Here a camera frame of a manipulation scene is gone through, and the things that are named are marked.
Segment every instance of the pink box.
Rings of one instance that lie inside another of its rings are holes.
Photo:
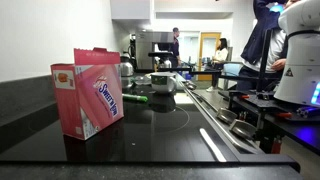
[[[120,54],[74,49],[74,57],[51,73],[63,133],[86,140],[123,117]]]

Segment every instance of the person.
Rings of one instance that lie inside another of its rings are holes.
[[[180,31],[177,27],[173,28],[172,31],[173,31],[174,40],[173,40],[171,51],[174,57],[169,58],[169,60],[171,62],[171,67],[176,68],[181,65],[181,59],[180,59],[180,53],[179,53],[179,40],[178,40]]]
[[[239,72],[241,77],[258,77],[260,72],[264,34],[266,30],[273,29],[271,35],[265,78],[282,77],[283,69],[286,63],[288,51],[288,40],[286,34],[280,29],[278,18],[280,12],[273,12],[267,7],[269,3],[278,2],[285,4],[284,9],[289,8],[300,0],[254,0],[253,9],[257,19],[257,24],[251,33],[247,45],[245,46],[241,57],[244,59],[244,66]],[[274,80],[263,82],[262,88],[265,89]],[[256,82],[238,81],[236,89],[239,91],[247,91],[255,89]]]
[[[218,42],[218,48],[215,53],[215,56],[212,58],[212,69],[213,70],[222,70],[224,61],[226,61],[228,56],[228,43],[226,38],[221,38]],[[218,84],[217,78],[212,79],[212,86],[207,89],[207,92],[212,92]]]

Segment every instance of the man in black shirt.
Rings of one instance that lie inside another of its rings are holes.
[[[174,41],[173,41],[171,51],[172,51],[174,57],[170,58],[171,66],[173,68],[176,68],[181,65],[180,53],[179,53],[179,40],[177,39],[179,37],[179,35],[180,35],[179,29],[177,27],[173,28]]]

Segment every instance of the person in blue jacket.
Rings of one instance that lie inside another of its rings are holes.
[[[268,4],[277,2],[285,4],[284,8],[289,8],[300,0],[254,0],[253,10],[257,19],[257,24],[251,33],[247,45],[241,57],[244,59],[244,66],[239,72],[241,77],[258,77],[260,71],[264,35],[266,30],[273,29],[271,36],[265,78],[281,78],[286,63],[288,40],[286,34],[280,29],[278,18],[281,12],[270,11]],[[266,88],[273,80],[263,83]],[[238,81],[236,89],[247,91],[255,89],[256,82]]]

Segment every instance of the hand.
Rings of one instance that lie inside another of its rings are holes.
[[[276,62],[273,63],[273,65],[271,66],[271,69],[275,70],[275,71],[280,71],[284,68],[284,66],[286,65],[286,60],[287,59],[279,59]]]

